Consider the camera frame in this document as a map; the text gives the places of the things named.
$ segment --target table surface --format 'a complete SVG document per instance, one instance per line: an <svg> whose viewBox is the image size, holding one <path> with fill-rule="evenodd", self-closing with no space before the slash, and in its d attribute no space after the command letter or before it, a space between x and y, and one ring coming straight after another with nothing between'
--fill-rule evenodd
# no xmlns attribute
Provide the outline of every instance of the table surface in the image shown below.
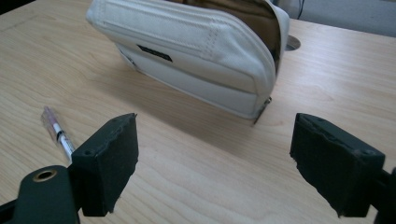
<svg viewBox="0 0 396 224"><path fill-rule="evenodd" d="M339 219L290 157L296 113L316 115L396 166L396 39L291 21L256 125L134 72L86 21L88 0L37 0L0 17L0 203L44 166L66 166L41 124L54 108L78 147L135 112L139 163L114 214L82 223L373 223Z"/></svg>

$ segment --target pen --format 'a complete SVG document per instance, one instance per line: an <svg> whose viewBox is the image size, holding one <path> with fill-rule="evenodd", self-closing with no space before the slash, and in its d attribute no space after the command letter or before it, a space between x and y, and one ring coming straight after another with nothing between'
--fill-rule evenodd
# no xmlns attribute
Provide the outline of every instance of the pen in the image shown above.
<svg viewBox="0 0 396 224"><path fill-rule="evenodd" d="M72 153L75 150L73 144L59 125L54 112L49 107L44 106L44 112L41 115L41 120L43 121L44 127L49 131L49 135L52 140L55 144L62 145L69 162L72 163Z"/></svg>

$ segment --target white pencil case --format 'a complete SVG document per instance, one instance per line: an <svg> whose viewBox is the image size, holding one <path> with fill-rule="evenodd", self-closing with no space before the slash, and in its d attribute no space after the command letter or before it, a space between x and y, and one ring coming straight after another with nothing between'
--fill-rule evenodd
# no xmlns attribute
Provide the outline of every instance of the white pencil case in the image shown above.
<svg viewBox="0 0 396 224"><path fill-rule="evenodd" d="M289 30L264 0L93 0L87 20L136 71L246 119L271 99Z"/></svg>

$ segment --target wooden table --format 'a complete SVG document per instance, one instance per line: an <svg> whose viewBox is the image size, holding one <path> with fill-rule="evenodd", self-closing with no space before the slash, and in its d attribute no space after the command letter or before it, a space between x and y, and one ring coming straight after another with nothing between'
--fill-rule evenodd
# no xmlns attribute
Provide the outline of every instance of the wooden table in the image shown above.
<svg viewBox="0 0 396 224"><path fill-rule="evenodd" d="M78 147L135 112L139 163L114 214L82 223L373 223L341 218L290 157L297 112L331 121L396 166L396 39L303 21L258 123L135 73L86 21L88 0L37 0L0 17L0 203L67 165L40 121L55 109Z"/></svg>

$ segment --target black label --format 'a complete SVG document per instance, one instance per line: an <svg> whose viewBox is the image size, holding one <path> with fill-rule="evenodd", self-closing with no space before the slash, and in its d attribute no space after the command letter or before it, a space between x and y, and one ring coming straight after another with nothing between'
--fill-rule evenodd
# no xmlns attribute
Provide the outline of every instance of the black label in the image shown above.
<svg viewBox="0 0 396 224"><path fill-rule="evenodd" d="M150 53L150 54L155 55L155 56L157 56L157 57L163 58L163 59L165 59L166 61L172 62L171 57L169 57L169 55L167 55L167 54L164 54L164 53L161 53L161 52L159 52L159 51L157 51L157 50L149 49L149 48L146 48L146 47L143 47L143 46L140 46L140 45L137 45L137 46L138 46L141 50L143 50L143 51L145 51L145 52L147 52L147 53Z"/></svg>

